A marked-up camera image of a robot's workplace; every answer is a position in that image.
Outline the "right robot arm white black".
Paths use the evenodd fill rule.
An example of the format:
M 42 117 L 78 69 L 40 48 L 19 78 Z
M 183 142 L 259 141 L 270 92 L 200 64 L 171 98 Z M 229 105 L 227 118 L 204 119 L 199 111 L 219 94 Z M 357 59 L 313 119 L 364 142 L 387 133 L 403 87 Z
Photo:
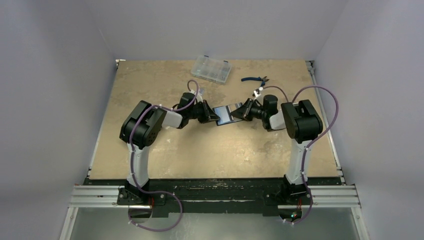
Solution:
M 267 94 L 263 97 L 263 103 L 249 98 L 230 115 L 248 122 L 259 119 L 268 132 L 286 129 L 291 139 L 290 161 L 279 195 L 284 202 L 292 204 L 300 195 L 306 194 L 312 144 L 324 128 L 310 100 L 285 102 L 278 108 L 278 98 Z

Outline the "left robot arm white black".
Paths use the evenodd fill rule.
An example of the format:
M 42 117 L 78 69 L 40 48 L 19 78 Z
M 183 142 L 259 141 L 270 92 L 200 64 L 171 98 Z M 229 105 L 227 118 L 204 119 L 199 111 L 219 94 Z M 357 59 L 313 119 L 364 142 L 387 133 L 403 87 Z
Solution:
M 129 151 L 125 188 L 131 189 L 130 199 L 142 205 L 148 201 L 149 194 L 167 193 L 164 190 L 150 190 L 148 173 L 150 148 L 163 128 L 182 129 L 190 120 L 206 124 L 220 119 L 206 100 L 192 92 L 184 92 L 179 103 L 172 108 L 140 101 L 122 124 L 119 134 Z

